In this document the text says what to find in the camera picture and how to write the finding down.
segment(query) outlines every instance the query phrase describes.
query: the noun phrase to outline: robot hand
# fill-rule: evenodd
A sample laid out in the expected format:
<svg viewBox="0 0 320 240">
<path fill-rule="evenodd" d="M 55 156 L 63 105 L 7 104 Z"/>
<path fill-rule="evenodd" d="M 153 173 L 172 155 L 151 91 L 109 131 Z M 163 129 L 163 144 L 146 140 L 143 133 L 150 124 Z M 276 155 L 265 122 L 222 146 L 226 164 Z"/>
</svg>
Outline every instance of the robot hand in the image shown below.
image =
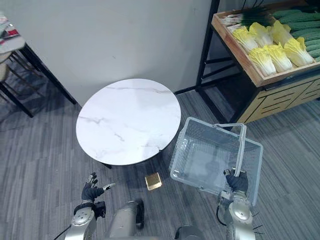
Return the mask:
<svg viewBox="0 0 320 240">
<path fill-rule="evenodd" d="M 105 185 L 104 187 L 97 187 L 95 186 L 98 182 L 96 179 L 97 175 L 95 172 L 91 173 L 88 180 L 85 182 L 85 185 L 82 190 L 81 194 L 81 200 L 82 203 L 84 202 L 94 202 L 97 197 L 99 197 L 101 194 L 109 190 L 110 188 L 114 187 L 116 184 L 111 183 L 108 185 Z"/>
<path fill-rule="evenodd" d="M 226 181 L 232 188 L 233 192 L 244 192 L 248 190 L 248 178 L 247 173 L 241 171 L 239 176 L 234 176 L 235 170 L 226 169 L 223 171 Z"/>
</svg>

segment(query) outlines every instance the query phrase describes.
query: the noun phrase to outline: cable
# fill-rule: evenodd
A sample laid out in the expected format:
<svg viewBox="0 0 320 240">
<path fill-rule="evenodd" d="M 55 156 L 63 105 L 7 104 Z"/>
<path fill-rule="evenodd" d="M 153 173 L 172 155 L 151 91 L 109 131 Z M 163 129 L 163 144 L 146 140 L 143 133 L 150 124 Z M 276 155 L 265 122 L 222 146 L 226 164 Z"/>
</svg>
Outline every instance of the cable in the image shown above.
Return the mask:
<svg viewBox="0 0 320 240">
<path fill-rule="evenodd" d="M 262 0 L 257 7 L 260 7 L 260 5 L 261 5 L 263 2 L 264 2 L 264 0 Z"/>
<path fill-rule="evenodd" d="M 216 212 L 215 212 L 215 216 L 216 216 L 216 219 L 218 220 L 218 222 L 223 225 L 223 226 L 227 226 L 225 223 L 223 223 L 222 221 L 220 221 L 220 218 L 219 218 L 219 208 L 220 208 L 220 204 L 216 207 Z"/>
<path fill-rule="evenodd" d="M 58 236 L 56 236 L 53 240 L 57 240 L 62 234 L 64 234 L 65 231 L 67 231 L 69 228 L 71 228 L 71 224 L 65 229 L 63 230 Z"/>
<path fill-rule="evenodd" d="M 241 11 L 244 9 L 247 0 L 244 0 Z"/>
<path fill-rule="evenodd" d="M 222 199 L 222 197 L 220 196 L 218 206 L 216 207 L 215 216 L 216 216 L 216 219 L 218 220 L 218 222 L 219 222 L 221 225 L 227 226 L 225 223 L 223 223 L 222 221 L 220 221 L 220 218 L 219 218 L 219 208 L 220 208 L 221 199 Z"/>
<path fill-rule="evenodd" d="M 255 0 L 255 2 L 254 2 L 254 4 L 253 4 L 253 6 L 252 6 L 252 8 L 254 8 L 255 7 L 255 5 L 256 5 L 256 3 L 258 2 L 258 0 Z"/>
</svg>

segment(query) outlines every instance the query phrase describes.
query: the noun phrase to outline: round table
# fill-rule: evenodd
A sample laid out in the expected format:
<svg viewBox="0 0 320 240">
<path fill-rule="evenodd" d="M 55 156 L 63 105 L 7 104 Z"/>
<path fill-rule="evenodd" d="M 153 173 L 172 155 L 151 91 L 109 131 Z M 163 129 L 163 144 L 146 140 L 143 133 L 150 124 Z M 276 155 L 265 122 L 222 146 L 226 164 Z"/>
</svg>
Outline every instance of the round table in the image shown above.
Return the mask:
<svg viewBox="0 0 320 240">
<path fill-rule="evenodd" d="M 112 83 L 95 93 L 76 121 L 76 137 L 93 159 L 107 165 L 131 165 L 164 149 L 180 125 L 176 96 L 147 79 Z"/>
</svg>

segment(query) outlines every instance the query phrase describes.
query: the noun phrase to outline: white wall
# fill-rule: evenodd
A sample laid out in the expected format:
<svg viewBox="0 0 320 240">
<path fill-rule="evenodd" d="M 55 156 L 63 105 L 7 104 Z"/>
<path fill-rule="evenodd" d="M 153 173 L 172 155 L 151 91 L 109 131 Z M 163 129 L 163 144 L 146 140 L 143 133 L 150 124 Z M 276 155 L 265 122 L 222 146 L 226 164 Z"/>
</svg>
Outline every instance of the white wall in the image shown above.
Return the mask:
<svg viewBox="0 0 320 240">
<path fill-rule="evenodd" d="M 172 91 L 196 83 L 211 0 L 1 2 L 80 105 L 123 79 L 152 79 Z"/>
</svg>

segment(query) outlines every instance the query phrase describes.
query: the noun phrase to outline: black table leg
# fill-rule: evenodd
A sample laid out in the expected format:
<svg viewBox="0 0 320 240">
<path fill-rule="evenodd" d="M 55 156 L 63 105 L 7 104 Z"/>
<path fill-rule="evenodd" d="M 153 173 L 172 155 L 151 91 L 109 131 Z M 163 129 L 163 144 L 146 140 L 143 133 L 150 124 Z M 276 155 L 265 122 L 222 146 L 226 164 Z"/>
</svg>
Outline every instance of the black table leg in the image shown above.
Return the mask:
<svg viewBox="0 0 320 240">
<path fill-rule="evenodd" d="M 34 116 L 32 113 L 11 93 L 6 89 L 6 87 L 0 82 L 0 90 L 7 95 L 7 97 L 14 102 L 22 111 L 24 111 L 30 118 Z"/>
<path fill-rule="evenodd" d="M 64 86 L 58 81 L 58 79 L 44 65 L 40 58 L 34 53 L 34 51 L 32 51 L 32 49 L 27 44 L 23 49 L 20 49 L 20 52 L 36 69 L 39 69 L 72 104 L 77 103 L 76 100 L 67 92 Z"/>
<path fill-rule="evenodd" d="M 109 164 L 105 164 L 105 163 L 102 163 L 103 165 L 105 165 L 108 169 L 112 169 L 112 166 L 109 165 Z"/>
</svg>

